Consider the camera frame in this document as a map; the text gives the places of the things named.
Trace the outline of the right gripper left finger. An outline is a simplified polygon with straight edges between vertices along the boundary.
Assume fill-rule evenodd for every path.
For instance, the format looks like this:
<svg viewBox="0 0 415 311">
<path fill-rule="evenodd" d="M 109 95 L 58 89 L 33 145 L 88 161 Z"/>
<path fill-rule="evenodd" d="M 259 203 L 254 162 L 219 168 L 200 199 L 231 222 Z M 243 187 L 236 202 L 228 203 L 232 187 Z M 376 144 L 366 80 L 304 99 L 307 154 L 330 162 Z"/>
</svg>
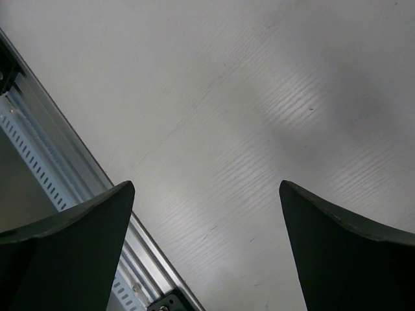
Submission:
<svg viewBox="0 0 415 311">
<path fill-rule="evenodd" d="M 105 310 L 132 214 L 124 181 L 68 210 L 1 233 L 2 310 Z"/>
</svg>

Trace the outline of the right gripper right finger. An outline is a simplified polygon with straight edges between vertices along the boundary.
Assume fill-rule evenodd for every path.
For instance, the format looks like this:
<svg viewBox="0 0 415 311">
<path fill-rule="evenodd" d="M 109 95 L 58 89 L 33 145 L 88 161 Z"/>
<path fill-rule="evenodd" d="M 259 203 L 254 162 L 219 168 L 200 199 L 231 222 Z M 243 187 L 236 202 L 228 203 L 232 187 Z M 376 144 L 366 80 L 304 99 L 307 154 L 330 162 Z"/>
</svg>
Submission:
<svg viewBox="0 0 415 311">
<path fill-rule="evenodd" d="M 291 181 L 279 196 L 308 310 L 414 309 L 414 234 Z"/>
</svg>

